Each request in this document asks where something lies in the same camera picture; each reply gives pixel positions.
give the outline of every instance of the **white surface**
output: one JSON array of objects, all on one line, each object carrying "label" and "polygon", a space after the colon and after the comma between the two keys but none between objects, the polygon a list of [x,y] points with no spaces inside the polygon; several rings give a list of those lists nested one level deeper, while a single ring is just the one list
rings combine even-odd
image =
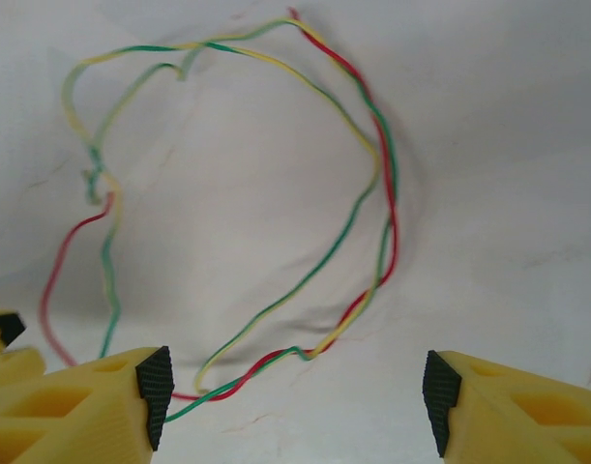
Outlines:
[{"label": "white surface", "polygon": [[[30,324],[56,243],[94,213],[88,159],[58,106],[75,60],[137,43],[230,32],[282,1],[0,0],[0,305]],[[591,388],[591,0],[402,0],[304,6],[383,101],[402,167],[398,274],[336,347],[267,371],[169,424],[154,462],[434,463],[420,388],[428,349],[452,349]],[[348,82],[294,31],[255,45],[312,75],[369,128]],[[95,68],[82,116],[156,56]],[[106,143],[127,215],[115,246],[124,317],[113,349],[170,345],[179,390],[281,295],[337,234],[370,162],[328,106],[290,76],[208,52],[164,74]],[[336,261],[207,378],[266,351],[312,345],[369,280],[380,192]],[[107,319],[98,246],[82,233],[53,296],[84,360]],[[173,410],[180,407],[175,402]]]}]

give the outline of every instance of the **yellow 3d printed part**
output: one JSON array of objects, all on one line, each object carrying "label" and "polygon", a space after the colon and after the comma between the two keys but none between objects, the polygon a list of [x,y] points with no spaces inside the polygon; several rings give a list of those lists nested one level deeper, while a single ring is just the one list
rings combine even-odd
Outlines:
[{"label": "yellow 3d printed part", "polygon": [[447,463],[591,464],[589,390],[430,351],[423,393]]},{"label": "yellow 3d printed part", "polygon": [[[9,314],[0,349],[21,333]],[[174,389],[167,347],[43,373],[32,348],[0,354],[0,464],[151,461]]]},{"label": "yellow 3d printed part", "polygon": [[0,309],[0,352],[24,332],[24,324],[16,312]]}]

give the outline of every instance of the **yellow wire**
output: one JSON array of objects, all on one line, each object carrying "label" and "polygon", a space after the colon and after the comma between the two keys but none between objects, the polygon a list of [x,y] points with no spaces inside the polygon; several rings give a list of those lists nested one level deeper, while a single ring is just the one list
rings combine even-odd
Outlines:
[{"label": "yellow wire", "polygon": [[[290,17],[286,17],[284,19],[281,19],[283,22],[286,23],[290,23],[293,24],[297,27],[299,27],[300,29],[306,31],[307,33],[309,33],[311,36],[313,36],[314,38],[316,38],[319,42],[325,44],[324,39],[317,33],[315,32],[313,29],[311,29],[307,24],[302,23],[301,21],[292,19]],[[240,37],[243,37],[244,34],[241,35],[224,35],[224,36],[216,36],[216,37],[212,37],[211,39],[208,39],[204,42],[192,42],[192,43],[181,43],[181,44],[177,44],[177,45],[171,45],[170,48],[176,48],[179,50],[192,50],[194,48],[200,47],[200,46],[204,46],[207,42],[218,42],[218,41],[229,41],[229,40],[236,40]],[[290,67],[289,65],[285,64],[284,62],[273,58],[271,56],[265,55],[263,53],[259,53],[256,51],[252,51],[252,50],[248,50],[248,49],[244,49],[244,48],[239,48],[239,47],[231,47],[232,49],[236,50],[237,52],[250,56],[252,58],[256,58],[258,60],[261,61],[265,61],[267,63],[273,64],[285,71],[287,71],[288,73],[291,73],[292,75],[294,75],[295,77],[297,77],[299,80],[301,80],[302,82],[304,82],[306,85],[310,86],[314,91],[316,91],[317,93],[319,93],[321,96],[325,97],[325,95],[317,88],[315,88],[313,86],[313,84],[304,76],[302,75],[300,72],[298,72],[297,70],[293,69],[292,67]],[[73,70],[72,72],[70,72],[70,74],[68,75],[68,78],[66,79],[66,83],[65,85],[72,85],[73,82],[75,82],[79,76],[89,67],[92,65],[96,65],[99,63],[103,63],[115,58],[118,58],[122,55],[124,55],[126,52],[125,51],[114,51],[114,52],[108,52],[102,55],[98,55],[92,58],[88,58],[83,60],[82,62],[80,62]],[[348,72],[346,70],[344,70],[340,65],[338,65],[336,62],[334,62],[334,60],[331,60],[332,63],[334,63],[338,69],[343,72],[348,74]],[[128,95],[128,97],[126,99],[124,99],[123,101],[120,102],[120,104],[118,105],[118,107],[115,109],[115,111],[113,111],[112,113],[112,120],[114,120],[118,114],[121,112],[121,110],[129,103],[129,101],[132,99],[133,94]],[[78,135],[80,136],[80,138],[87,144],[91,143],[91,135],[89,134],[88,130],[84,127],[84,125],[82,124],[82,122],[80,121],[79,117],[77,116],[77,113],[75,111],[74,105],[71,101],[66,101],[64,100],[64,110],[66,113],[66,116],[69,120],[69,124],[72,127],[73,130],[75,130]],[[357,137],[357,139],[360,141],[360,143],[364,146],[364,148],[372,155],[373,160],[374,160],[374,168],[373,168],[373,173],[370,179],[369,184],[373,184],[374,182],[376,182],[376,178],[380,173],[380,169],[381,169],[381,158],[380,155],[378,153],[378,151],[375,149],[375,147],[369,142],[369,140],[367,139],[367,137],[362,133],[362,131],[355,125],[355,123],[351,120],[351,118],[348,116],[348,114],[343,113],[342,111],[340,112],[340,115],[342,116],[342,118],[345,120],[347,126],[354,132],[355,136]],[[121,187],[119,185],[119,183],[117,182],[117,180],[114,178],[114,176],[112,176],[111,174],[104,172],[102,173],[102,175],[104,176],[104,178],[106,179],[106,181],[108,182],[108,184],[110,185],[110,187],[112,188],[114,194],[115,194],[115,225],[114,227],[114,231],[116,232],[116,230],[119,228],[119,225],[121,223],[122,220],[122,215],[123,215],[123,204],[122,204],[122,191],[121,191]],[[237,340],[235,340],[232,344],[225,346],[223,349],[221,349],[217,355],[210,361],[208,362],[202,369],[200,369],[198,371],[198,373],[195,376],[195,380],[194,380],[194,386],[195,388],[199,391],[202,392],[203,389],[201,388],[201,383],[202,383],[202,379],[204,377],[204,375],[206,374],[206,372],[209,370],[209,368],[218,360],[220,359],[227,351],[229,351],[233,346],[235,346],[245,335],[247,335],[255,326],[256,324],[258,324],[261,320],[263,320],[265,317],[269,316],[271,313],[273,313],[274,310],[278,309],[279,307],[285,305],[288,301],[290,301],[295,295],[297,295],[298,292],[293,293],[290,298],[284,300],[283,302],[281,302],[280,304],[278,304],[276,307],[274,307],[271,311],[268,311],[266,314],[264,314],[261,318],[259,318],[254,324],[250,325],[248,327],[248,330],[242,334],[241,337],[239,337]],[[334,339],[336,339],[342,332],[344,332],[346,330],[346,328],[353,322],[353,320],[355,320],[355,318],[357,318],[360,313],[362,312],[362,310],[364,309],[364,307],[366,306],[366,304],[368,303],[368,299],[371,297],[372,292],[369,290],[367,292],[367,296],[361,301],[361,303],[358,306],[358,309],[354,310],[351,315],[345,319],[342,324],[340,324],[340,326],[338,326],[336,329],[334,329],[329,335],[327,335],[322,341],[321,343],[313,350],[313,357],[318,356],[318,354],[323,350],[323,348],[325,346],[327,346],[329,343],[331,343]]]}]

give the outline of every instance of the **red wire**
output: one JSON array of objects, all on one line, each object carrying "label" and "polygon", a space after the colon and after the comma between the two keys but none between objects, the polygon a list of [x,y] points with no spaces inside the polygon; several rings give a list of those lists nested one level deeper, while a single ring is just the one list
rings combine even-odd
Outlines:
[{"label": "red wire", "polygon": [[54,260],[54,266],[52,267],[52,272],[50,273],[50,277],[47,280],[47,284],[45,285],[44,292],[42,293],[42,298],[40,299],[40,309],[38,312],[40,326],[42,327],[42,332],[44,333],[45,340],[50,345],[52,350],[63,360],[63,362],[67,366],[77,365],[77,361],[74,357],[65,349],[65,347],[61,344],[58,340],[52,327],[50,326],[50,321],[48,319],[48,302],[50,300],[50,295],[52,294],[52,290],[54,289],[54,284],[58,279],[59,274],[61,274],[61,268],[63,267],[63,262],[65,261],[65,257],[69,250],[70,244],[74,239],[75,234],[85,225],[90,224],[91,222],[95,222],[96,220],[100,220],[108,215],[110,212],[110,208],[112,207],[112,202],[114,201],[114,194],[110,192],[106,198],[106,203],[103,208],[103,211],[96,216],[89,217],[82,222],[79,222],[75,227],[72,228],[65,237],[65,240],[59,246],[58,252],[56,253],[56,259]]},{"label": "red wire", "polygon": [[[291,13],[291,17],[299,20],[299,14],[294,8],[289,8],[289,11]],[[347,69],[351,74],[353,74],[353,76],[362,85],[362,88],[364,89],[364,92],[367,95],[367,97],[370,99],[371,102],[373,102],[372,94],[370,92],[368,84],[366,83],[366,81],[362,77],[362,74],[353,65],[351,65],[348,61],[346,61],[346,59],[344,59],[343,57],[338,55],[334,50],[327,47],[323,43],[319,42],[317,39],[315,39],[313,36],[308,34],[306,31],[302,31],[302,33],[314,46],[319,48],[325,54],[329,55],[332,59],[334,59],[335,61],[340,63],[345,69]],[[392,166],[391,166],[391,162],[390,162],[390,150],[389,150],[388,140],[385,137],[383,129],[381,128],[381,123],[377,119],[376,115],[374,115],[374,113],[372,113],[372,112],[370,114],[372,116],[372,119],[374,121],[374,126],[375,126],[377,133],[379,134],[379,138],[381,140],[381,151],[383,154],[383,166],[384,166],[384,183],[385,183],[385,188],[386,188],[386,195],[388,198],[388,204],[389,204],[389,209],[390,209],[390,222],[391,222],[391,227],[392,227],[392,255],[390,258],[390,263],[388,264],[388,267],[387,267],[383,277],[381,277],[381,279],[379,280],[379,282],[377,284],[377,288],[378,288],[378,287],[381,287],[382,285],[384,285],[390,279],[392,274],[394,273],[394,270],[396,268],[396,264],[399,259],[399,240],[400,240],[400,238],[399,238],[399,218],[398,218],[398,215],[396,212],[396,198],[394,197],[394,191],[393,191]],[[367,294],[367,292],[363,292],[353,303],[351,303],[349,308],[344,312],[344,314],[340,318],[340,321],[338,322],[337,326],[339,326],[355,310],[355,308],[366,297],[366,294]],[[326,352],[334,344],[334,341],[329,343],[323,349],[322,353]],[[307,354],[309,354],[312,350],[304,350],[304,351]],[[214,396],[210,401],[220,401],[223,399],[227,399],[229,396],[232,396],[233,394],[235,394],[239,389],[241,389],[249,381],[249,379],[252,378],[252,376],[254,375],[254,373],[258,369],[260,369],[265,363],[268,363],[273,358],[279,356],[282,352],[284,352],[284,350],[277,350],[277,351],[273,351],[273,352],[265,355],[263,358],[258,360],[248,370],[248,372],[246,372],[246,374],[244,374],[239,379],[239,382],[237,382],[237,384],[232,389],[230,389],[229,391],[226,391],[222,394],[219,394],[217,396]],[[199,398],[199,396],[196,396],[196,395],[190,395],[190,394],[184,394],[184,393],[178,393],[178,392],[174,393],[172,395],[172,397],[177,398],[177,399],[188,400],[188,401],[195,401]]]}]

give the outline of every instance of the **black rubber pad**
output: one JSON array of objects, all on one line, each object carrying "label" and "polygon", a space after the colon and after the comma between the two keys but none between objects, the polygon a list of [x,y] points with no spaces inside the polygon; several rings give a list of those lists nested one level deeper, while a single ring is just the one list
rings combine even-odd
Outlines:
[{"label": "black rubber pad", "polygon": [[163,346],[136,366],[136,379],[140,397],[147,402],[147,436],[153,451],[158,450],[162,437],[163,421],[166,419],[170,396],[175,389],[172,380],[170,350]]},{"label": "black rubber pad", "polygon": [[0,340],[9,346],[12,342],[26,330],[26,326],[16,312],[0,314]]},{"label": "black rubber pad", "polygon": [[444,456],[450,441],[448,414],[457,405],[460,381],[461,377],[443,358],[434,351],[428,352],[422,393],[439,457]]}]

